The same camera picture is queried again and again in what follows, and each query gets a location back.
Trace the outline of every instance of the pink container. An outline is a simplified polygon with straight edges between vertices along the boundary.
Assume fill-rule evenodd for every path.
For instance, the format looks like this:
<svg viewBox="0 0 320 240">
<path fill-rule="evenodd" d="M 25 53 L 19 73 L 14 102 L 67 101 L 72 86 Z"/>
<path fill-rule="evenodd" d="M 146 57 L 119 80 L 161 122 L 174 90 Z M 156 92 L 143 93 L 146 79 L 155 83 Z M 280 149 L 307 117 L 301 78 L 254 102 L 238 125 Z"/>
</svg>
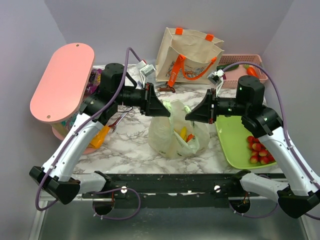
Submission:
<svg viewBox="0 0 320 240">
<path fill-rule="evenodd" d="M 242 55 L 242 54 L 226 54 L 222 55 L 218 65 L 225 65 L 225 64 L 233 64 L 240 61 L 251 62 L 254 64 L 258 64 L 262 66 L 262 60 L 259 55 L 256 54 L 249 54 L 249 55 Z M 255 66 L 251 66 L 254 68 L 261 83 L 265 83 L 268 78 L 267 76 L 260 71 L 260 69 L 256 68 Z M 247 74 L 247 70 L 244 68 L 243 65 L 240 65 L 237 69 L 232 71 L 227 71 L 225 73 L 226 80 L 223 81 L 222 88 L 224 89 L 235 89 L 238 85 L 238 79 Z"/>
</svg>

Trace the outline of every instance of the green vegetable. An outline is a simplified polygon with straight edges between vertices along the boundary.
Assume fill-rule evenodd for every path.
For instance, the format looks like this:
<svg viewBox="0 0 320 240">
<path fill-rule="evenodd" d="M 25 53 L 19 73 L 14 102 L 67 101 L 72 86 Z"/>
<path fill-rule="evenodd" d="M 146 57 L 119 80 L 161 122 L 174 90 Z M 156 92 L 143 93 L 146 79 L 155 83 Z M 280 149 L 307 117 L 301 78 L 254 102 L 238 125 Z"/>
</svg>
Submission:
<svg viewBox="0 0 320 240">
<path fill-rule="evenodd" d="M 225 64 L 225 65 L 219 65 L 216 67 L 216 70 L 223 70 L 225 67 L 231 65 L 232 63 L 229 63 L 229 64 Z M 229 72 L 229 71 L 232 71 L 232 70 L 235 70 L 239 67 L 239 64 L 237 65 L 234 65 L 233 67 L 230 67 L 226 72 Z"/>
</svg>

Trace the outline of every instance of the gray wall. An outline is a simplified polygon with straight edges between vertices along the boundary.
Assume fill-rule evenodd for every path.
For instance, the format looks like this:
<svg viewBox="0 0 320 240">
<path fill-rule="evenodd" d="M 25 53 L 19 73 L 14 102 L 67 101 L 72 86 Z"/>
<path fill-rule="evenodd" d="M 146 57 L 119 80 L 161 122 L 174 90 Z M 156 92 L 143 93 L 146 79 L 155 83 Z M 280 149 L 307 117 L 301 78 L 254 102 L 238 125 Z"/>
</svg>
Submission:
<svg viewBox="0 0 320 240">
<path fill-rule="evenodd" d="M 141 58 L 155 59 L 165 27 L 213 33 L 225 41 L 226 53 L 263 53 L 292 2 L 45 0 L 67 43 L 89 44 L 96 64 L 123 63 L 129 46 Z"/>
<path fill-rule="evenodd" d="M 28 239 L 36 212 L 33 165 L 58 146 L 30 100 L 53 52 L 66 42 L 42 0 L 0 3 L 0 238 Z"/>
<path fill-rule="evenodd" d="M 320 175 L 320 1 L 295 0 L 263 54 L 265 67 L 279 87 L 289 133 L 306 161 Z M 267 84 L 266 99 L 279 110 Z M 320 216 L 320 206 L 313 213 Z M 314 230 L 319 222 L 314 221 Z"/>
</svg>

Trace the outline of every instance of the green tray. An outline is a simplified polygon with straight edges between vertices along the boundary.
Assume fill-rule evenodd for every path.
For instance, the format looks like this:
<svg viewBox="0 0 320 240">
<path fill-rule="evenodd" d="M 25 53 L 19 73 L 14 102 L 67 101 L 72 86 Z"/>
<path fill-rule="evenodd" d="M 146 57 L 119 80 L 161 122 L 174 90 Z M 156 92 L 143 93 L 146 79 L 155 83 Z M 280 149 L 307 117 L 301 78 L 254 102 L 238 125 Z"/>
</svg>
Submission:
<svg viewBox="0 0 320 240">
<path fill-rule="evenodd" d="M 260 162 L 250 163 L 251 150 L 248 148 L 247 137 L 252 134 L 241 123 L 240 116 L 218 116 L 215 122 L 227 162 L 236 169 L 260 169 L 270 167 L 276 162 L 262 165 Z"/>
</svg>

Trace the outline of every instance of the plastic basket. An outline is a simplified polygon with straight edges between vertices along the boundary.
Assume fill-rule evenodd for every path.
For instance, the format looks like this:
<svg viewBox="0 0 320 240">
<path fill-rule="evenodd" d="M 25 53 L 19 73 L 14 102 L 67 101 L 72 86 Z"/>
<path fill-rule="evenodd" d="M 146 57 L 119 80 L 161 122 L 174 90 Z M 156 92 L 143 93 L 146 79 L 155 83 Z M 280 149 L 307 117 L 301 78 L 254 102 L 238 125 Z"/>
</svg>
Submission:
<svg viewBox="0 0 320 240">
<path fill-rule="evenodd" d="M 240 61 L 246 61 L 251 62 L 254 64 L 258 64 L 263 67 L 261 57 L 257 54 L 248 54 L 248 55 L 242 55 L 242 54 L 226 54 L 222 55 L 219 65 L 225 65 L 225 64 L 233 64 Z M 260 71 L 260 69 L 256 68 L 255 66 L 252 66 L 254 70 L 256 71 L 259 80 L 261 83 L 265 83 L 268 78 L 267 76 Z M 225 73 L 225 80 L 223 82 L 222 88 L 224 89 L 235 89 L 238 85 L 238 79 L 241 76 L 248 75 L 247 70 L 240 65 L 237 69 L 232 71 L 227 71 Z"/>
</svg>

